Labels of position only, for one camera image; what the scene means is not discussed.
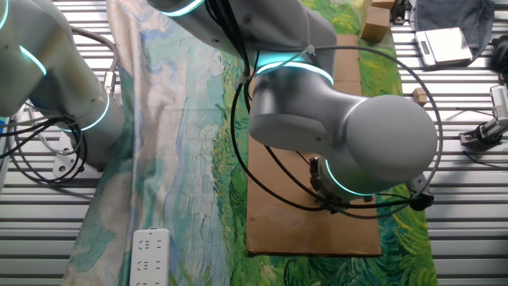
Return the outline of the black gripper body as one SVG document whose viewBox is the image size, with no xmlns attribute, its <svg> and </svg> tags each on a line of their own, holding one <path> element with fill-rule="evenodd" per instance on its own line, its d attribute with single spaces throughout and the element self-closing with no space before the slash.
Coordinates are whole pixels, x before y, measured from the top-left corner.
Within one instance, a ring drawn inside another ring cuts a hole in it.
<svg viewBox="0 0 508 286">
<path fill-rule="evenodd" d="M 330 214 L 342 213 L 348 209 L 350 203 L 337 197 L 329 191 L 320 190 L 317 191 L 319 196 L 316 202 L 323 210 L 327 210 Z"/>
</svg>

